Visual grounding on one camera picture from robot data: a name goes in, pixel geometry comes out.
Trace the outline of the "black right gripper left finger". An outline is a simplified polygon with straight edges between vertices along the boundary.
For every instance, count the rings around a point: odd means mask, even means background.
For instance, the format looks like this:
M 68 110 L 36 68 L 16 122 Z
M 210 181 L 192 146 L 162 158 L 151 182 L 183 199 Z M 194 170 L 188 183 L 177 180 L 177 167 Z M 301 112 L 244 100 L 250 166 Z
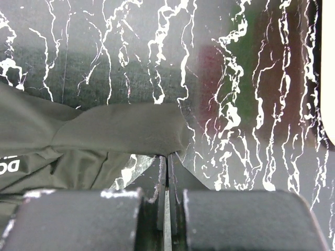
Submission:
M 157 230 L 163 230 L 164 227 L 164 204 L 166 188 L 166 158 L 158 156 L 154 159 L 149 171 L 149 199 L 154 206 L 155 225 Z

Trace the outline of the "black printed t shirt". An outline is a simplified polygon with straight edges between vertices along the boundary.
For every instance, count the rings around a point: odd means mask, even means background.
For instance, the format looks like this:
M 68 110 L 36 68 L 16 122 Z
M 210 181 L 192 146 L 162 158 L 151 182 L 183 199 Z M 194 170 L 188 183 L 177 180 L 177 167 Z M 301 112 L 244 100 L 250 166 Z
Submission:
M 110 186 L 130 155 L 183 153 L 189 131 L 176 104 L 81 111 L 1 84 L 1 193 Z

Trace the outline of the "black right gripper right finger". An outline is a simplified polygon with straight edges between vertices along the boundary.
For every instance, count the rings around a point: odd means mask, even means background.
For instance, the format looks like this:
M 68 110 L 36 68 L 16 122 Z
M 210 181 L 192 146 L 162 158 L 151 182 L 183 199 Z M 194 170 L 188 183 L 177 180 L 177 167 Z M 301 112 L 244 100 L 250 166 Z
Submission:
M 183 223 L 183 191 L 209 190 L 198 178 L 196 178 L 181 162 L 177 153 L 168 156 L 167 159 L 168 188 L 170 201 L 170 219 L 172 235 L 181 233 Z

